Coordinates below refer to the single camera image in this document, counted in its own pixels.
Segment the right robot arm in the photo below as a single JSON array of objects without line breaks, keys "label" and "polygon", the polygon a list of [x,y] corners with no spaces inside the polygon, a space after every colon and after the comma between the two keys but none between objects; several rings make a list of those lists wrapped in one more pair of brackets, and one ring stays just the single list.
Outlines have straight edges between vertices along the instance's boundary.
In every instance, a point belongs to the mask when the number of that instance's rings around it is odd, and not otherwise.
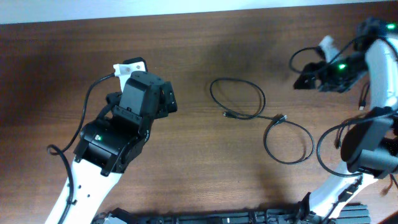
[{"label": "right robot arm", "polygon": [[397,173],[397,24],[370,17],[362,22],[344,57],[325,37],[315,50],[322,60],[299,71],[296,90],[344,93],[369,77],[369,111],[334,127],[341,162],[295,211],[268,212],[278,223],[361,223],[349,202],[364,188]]}]

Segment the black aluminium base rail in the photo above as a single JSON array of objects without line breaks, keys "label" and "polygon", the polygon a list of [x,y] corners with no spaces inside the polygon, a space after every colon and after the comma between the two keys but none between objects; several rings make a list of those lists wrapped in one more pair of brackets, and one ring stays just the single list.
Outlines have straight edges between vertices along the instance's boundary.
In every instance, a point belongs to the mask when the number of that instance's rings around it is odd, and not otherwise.
[{"label": "black aluminium base rail", "polygon": [[371,217],[366,205],[347,205],[337,218],[324,221],[322,218],[309,217],[304,220],[295,218],[291,210],[270,209],[266,211],[248,211],[234,213],[212,213],[207,215],[167,215],[144,216],[129,213],[116,208],[108,213],[95,216],[92,224],[278,224],[278,223],[336,223],[370,224]]}]

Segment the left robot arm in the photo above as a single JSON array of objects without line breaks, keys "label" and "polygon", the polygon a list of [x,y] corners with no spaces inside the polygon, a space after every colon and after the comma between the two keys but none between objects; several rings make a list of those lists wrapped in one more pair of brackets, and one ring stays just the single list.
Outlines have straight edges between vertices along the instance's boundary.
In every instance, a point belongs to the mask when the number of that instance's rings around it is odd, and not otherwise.
[{"label": "left robot arm", "polygon": [[142,152],[153,122],[177,111],[172,84],[142,71],[131,72],[122,90],[108,94],[106,101],[93,121],[79,124],[72,137],[78,144],[71,162],[63,149],[47,146],[48,154],[60,156],[67,171],[47,223],[91,223],[129,163]]}]

